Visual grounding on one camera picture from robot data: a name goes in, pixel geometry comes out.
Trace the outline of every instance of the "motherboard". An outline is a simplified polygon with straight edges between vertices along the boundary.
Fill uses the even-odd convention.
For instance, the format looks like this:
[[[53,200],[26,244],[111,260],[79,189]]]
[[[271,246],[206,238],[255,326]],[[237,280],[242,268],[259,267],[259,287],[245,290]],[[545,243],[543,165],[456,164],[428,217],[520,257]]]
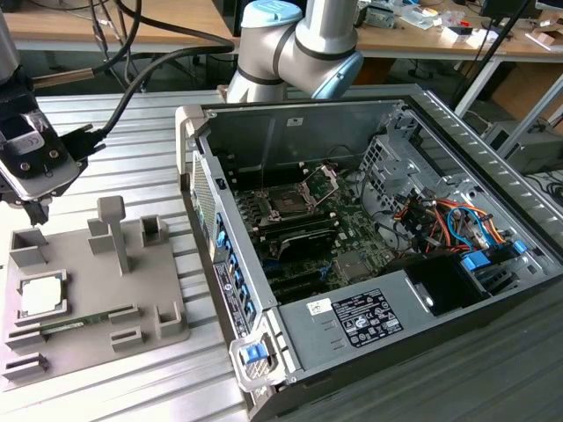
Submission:
[[[292,178],[301,181],[272,182]],[[234,191],[235,201],[279,302],[368,280],[395,258],[359,192],[330,165],[302,165],[293,176],[265,180],[267,186],[262,181],[253,189]]]

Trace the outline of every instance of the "power supply label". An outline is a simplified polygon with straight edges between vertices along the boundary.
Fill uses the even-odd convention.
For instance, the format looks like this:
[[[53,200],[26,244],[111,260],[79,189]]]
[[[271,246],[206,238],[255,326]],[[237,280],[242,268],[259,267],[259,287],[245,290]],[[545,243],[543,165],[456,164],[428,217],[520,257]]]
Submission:
[[[366,346],[404,330],[378,288],[334,302],[333,310],[354,347]]]

